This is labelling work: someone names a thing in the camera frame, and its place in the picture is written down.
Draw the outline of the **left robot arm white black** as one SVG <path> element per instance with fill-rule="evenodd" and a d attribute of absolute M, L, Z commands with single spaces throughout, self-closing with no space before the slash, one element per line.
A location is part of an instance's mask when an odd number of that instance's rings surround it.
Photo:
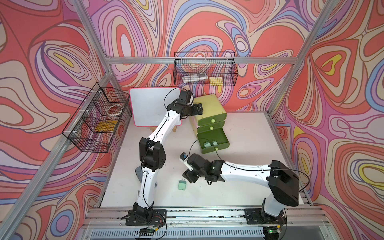
<path fill-rule="evenodd" d="M 203 110 L 202 104 L 181 104 L 175 100 L 167 107 L 167 113 L 154 132 L 140 140 L 142 182 L 135 208 L 149 210 L 153 207 L 157 176 L 166 161 L 165 139 L 182 118 L 202 115 Z"/>

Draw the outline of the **green bottom drawer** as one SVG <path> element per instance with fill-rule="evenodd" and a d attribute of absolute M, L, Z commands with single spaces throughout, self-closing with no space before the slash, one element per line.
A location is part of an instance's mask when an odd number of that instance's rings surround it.
<path fill-rule="evenodd" d="M 223 128 L 197 134 L 197 138 L 199 140 L 202 154 L 223 150 L 230 146 L 230 142 Z M 213 141 L 217 141 L 219 145 L 214 147 Z M 205 142 L 209 142 L 212 146 L 209 148 L 204 148 Z"/>

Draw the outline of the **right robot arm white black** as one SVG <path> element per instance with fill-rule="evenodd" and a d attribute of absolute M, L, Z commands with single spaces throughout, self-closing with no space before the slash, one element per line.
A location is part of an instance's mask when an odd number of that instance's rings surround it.
<path fill-rule="evenodd" d="M 215 182 L 241 181 L 264 186 L 271 194 L 264 198 L 262 214 L 276 218 L 285 207 L 299 205 L 299 177 L 282 162 L 273 160 L 269 165 L 238 165 L 224 160 L 212 162 L 197 157 L 186 161 L 188 169 L 183 177 L 189 183 L 203 178 L 208 185 Z"/>

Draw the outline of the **green top drawer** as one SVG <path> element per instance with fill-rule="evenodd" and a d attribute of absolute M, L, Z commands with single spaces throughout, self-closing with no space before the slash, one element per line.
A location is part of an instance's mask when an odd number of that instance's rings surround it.
<path fill-rule="evenodd" d="M 198 115 L 196 117 L 199 127 L 221 122 L 221 121 L 224 121 L 226 118 L 227 118 L 227 113 L 222 113 L 218 115 Z"/>

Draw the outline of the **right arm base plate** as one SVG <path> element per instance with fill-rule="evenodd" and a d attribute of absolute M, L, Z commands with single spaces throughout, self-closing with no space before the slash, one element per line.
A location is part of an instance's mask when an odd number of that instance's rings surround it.
<path fill-rule="evenodd" d="M 243 217 L 248 225 L 285 225 L 287 218 L 285 209 L 281 210 L 277 217 L 266 214 L 261 208 L 244 209 Z"/>

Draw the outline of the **yellow green drawer cabinet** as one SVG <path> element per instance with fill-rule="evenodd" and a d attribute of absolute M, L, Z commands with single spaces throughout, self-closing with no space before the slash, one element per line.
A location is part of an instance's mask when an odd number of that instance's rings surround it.
<path fill-rule="evenodd" d="M 216 95 L 206 95 L 195 98 L 194 104 L 202 104 L 204 109 L 203 115 L 218 115 L 222 113 L 227 113 Z M 197 136 L 197 128 L 199 126 L 196 117 L 197 116 L 190 116 L 188 117 L 188 119 L 192 125 L 195 135 Z"/>

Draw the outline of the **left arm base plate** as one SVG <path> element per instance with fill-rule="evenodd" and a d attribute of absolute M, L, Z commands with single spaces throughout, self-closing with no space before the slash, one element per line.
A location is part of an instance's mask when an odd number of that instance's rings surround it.
<path fill-rule="evenodd" d="M 126 226 L 165 226 L 167 218 L 167 210 L 144 210 L 143 213 L 137 213 L 134 210 L 129 210 L 126 216 L 121 220 L 126 221 Z"/>

